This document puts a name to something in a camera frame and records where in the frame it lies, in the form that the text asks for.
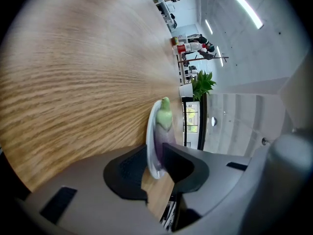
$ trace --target white plate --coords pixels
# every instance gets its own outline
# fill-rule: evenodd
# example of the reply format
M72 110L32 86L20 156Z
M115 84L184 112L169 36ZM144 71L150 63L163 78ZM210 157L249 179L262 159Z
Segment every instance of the white plate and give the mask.
M155 102L154 106L151 109L148 127L147 127L147 136L146 136L146 145L147 145L147 162L150 174L155 179L160 179L164 176L165 170L161 169L161 164L157 159L155 141L154 141L154 132L156 128L156 116L157 111L161 108L162 101L159 100Z

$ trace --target tube light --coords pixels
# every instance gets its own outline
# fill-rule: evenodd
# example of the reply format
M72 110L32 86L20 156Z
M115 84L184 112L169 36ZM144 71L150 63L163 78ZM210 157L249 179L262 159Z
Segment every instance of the tube light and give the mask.
M258 15L254 12L254 10L251 8L251 6L246 2L246 0L237 0L240 5L245 9L245 11L249 14L253 22L255 23L255 26L260 29L263 26L263 23L259 19Z
M219 48L218 46L216 46L216 48L217 48L217 53L219 54L219 57L222 57L222 56L221 56L221 52L220 52L220 48ZM220 61L221 61L222 67L224 67L223 59L220 58Z
M213 31L212 31L212 29L211 29L211 27L210 27L210 25L209 25L207 19L205 19L205 23L206 23L206 25L209 27L209 30L210 30L210 32L211 32L211 35L213 35Z

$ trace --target wood grain surface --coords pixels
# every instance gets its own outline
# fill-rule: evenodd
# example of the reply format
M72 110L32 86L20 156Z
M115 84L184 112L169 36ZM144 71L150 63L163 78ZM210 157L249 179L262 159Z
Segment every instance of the wood grain surface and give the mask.
M30 190L76 160L145 143L150 110L164 96L182 143L170 38L152 0L24 6L1 46L0 143ZM143 187L153 192L149 177ZM161 188L171 191L165 181Z

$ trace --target bottle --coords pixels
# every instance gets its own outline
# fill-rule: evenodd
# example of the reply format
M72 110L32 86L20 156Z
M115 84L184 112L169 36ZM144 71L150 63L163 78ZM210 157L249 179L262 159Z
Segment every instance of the bottle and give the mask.
M205 44L192 42L188 44L173 46L173 53L174 55L179 55L187 52L198 51L201 50L202 48L205 48Z

